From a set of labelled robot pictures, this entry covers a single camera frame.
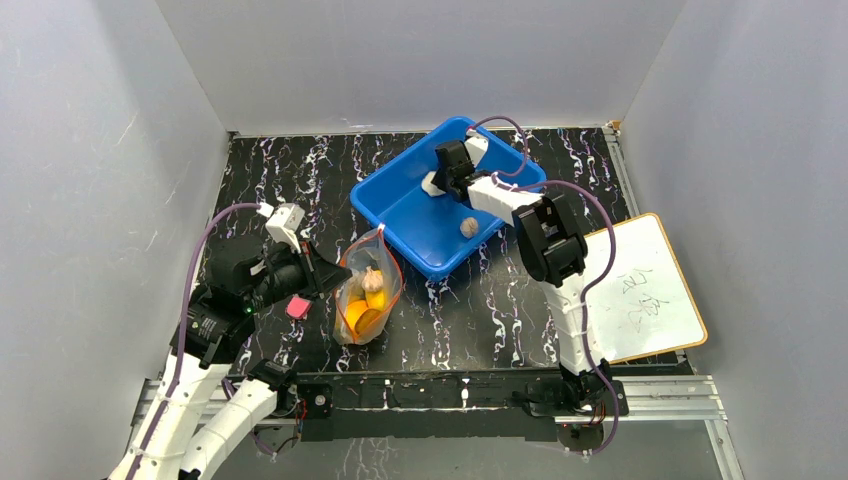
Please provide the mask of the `white mushroom piece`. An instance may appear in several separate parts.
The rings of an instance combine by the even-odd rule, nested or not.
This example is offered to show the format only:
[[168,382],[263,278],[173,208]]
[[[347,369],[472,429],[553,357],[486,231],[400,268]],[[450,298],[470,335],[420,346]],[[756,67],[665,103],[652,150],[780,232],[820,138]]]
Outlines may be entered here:
[[438,197],[445,194],[435,183],[436,171],[429,171],[421,181],[421,189],[430,197]]

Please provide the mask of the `yellow mango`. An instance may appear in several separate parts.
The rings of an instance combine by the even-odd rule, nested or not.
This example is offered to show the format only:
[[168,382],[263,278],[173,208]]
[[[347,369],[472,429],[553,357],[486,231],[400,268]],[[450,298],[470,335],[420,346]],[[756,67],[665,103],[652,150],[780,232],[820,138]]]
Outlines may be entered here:
[[389,303],[389,295],[385,289],[366,291],[365,300],[369,309],[384,311]]

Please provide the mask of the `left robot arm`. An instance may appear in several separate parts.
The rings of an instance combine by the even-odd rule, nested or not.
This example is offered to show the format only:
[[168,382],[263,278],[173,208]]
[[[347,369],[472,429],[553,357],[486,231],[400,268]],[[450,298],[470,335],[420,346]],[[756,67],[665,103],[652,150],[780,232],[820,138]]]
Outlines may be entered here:
[[162,382],[110,478],[208,479],[259,421],[293,412],[295,373],[262,360],[213,418],[200,422],[255,332],[257,313],[293,297],[324,299],[351,276],[311,242],[265,247],[243,236],[213,246],[172,338]]

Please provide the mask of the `clear zip top bag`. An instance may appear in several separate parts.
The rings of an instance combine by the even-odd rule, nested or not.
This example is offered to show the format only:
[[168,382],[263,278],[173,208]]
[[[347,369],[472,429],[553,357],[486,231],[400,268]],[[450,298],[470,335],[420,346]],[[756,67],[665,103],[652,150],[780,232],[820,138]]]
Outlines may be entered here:
[[380,336],[400,298],[403,274],[385,242],[385,226],[361,235],[341,265],[351,277],[335,291],[334,338],[341,345],[365,345]]

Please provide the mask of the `orange bell pepper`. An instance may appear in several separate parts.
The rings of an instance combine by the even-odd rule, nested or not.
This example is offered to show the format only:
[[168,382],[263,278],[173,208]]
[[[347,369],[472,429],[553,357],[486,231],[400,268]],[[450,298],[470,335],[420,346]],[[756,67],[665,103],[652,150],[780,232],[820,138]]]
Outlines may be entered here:
[[343,320],[356,337],[362,337],[376,329],[383,313],[381,309],[372,308],[366,300],[354,300],[345,307]]

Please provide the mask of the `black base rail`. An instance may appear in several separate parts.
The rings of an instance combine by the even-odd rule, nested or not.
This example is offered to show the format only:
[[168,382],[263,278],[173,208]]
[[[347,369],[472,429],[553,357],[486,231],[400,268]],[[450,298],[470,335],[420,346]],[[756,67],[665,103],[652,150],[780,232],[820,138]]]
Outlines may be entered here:
[[630,408],[624,386],[558,368],[299,373],[261,420],[278,446],[367,437],[523,438],[600,445]]

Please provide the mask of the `white board wooden frame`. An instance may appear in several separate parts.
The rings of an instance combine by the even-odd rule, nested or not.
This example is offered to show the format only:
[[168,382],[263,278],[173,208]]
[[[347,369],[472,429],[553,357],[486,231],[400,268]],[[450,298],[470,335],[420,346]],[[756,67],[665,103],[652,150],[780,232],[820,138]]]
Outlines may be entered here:
[[586,297],[603,357],[618,363],[704,344],[708,331],[659,216],[623,221],[614,234],[613,267]]

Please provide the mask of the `blue plastic bin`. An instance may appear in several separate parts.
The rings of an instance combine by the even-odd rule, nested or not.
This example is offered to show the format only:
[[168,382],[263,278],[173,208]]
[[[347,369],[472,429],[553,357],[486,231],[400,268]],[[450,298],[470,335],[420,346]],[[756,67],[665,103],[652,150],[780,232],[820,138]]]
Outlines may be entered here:
[[[375,227],[385,226],[385,240],[430,281],[446,278],[497,230],[512,221],[510,207],[482,202],[476,210],[448,194],[430,197],[421,189],[429,171],[438,168],[435,148],[464,140],[473,121],[455,116],[406,148],[386,165],[353,187],[353,207]],[[466,239],[461,221],[474,217],[479,232]]]

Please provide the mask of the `pink eraser block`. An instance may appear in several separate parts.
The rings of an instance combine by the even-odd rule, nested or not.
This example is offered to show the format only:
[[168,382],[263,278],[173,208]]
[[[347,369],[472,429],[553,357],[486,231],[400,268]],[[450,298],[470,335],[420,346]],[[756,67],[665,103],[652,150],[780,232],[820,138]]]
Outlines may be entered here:
[[285,313],[292,320],[300,321],[308,316],[313,302],[299,295],[293,295],[285,308]]

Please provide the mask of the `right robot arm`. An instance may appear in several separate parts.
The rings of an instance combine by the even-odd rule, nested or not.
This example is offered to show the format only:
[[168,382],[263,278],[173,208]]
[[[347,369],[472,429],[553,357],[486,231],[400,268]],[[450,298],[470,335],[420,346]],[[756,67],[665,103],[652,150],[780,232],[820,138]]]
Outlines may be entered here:
[[430,195],[448,195],[512,226],[524,268],[545,295],[557,330],[561,378],[531,384],[525,392],[514,393],[513,401],[534,416],[589,414],[593,423],[605,415],[617,419],[621,400],[589,323],[588,309],[588,293],[610,273],[616,251],[609,251],[602,272],[587,281],[589,248],[567,199],[544,195],[536,184],[509,185],[496,173],[478,170],[487,145],[480,136],[438,145],[438,167],[422,187]]

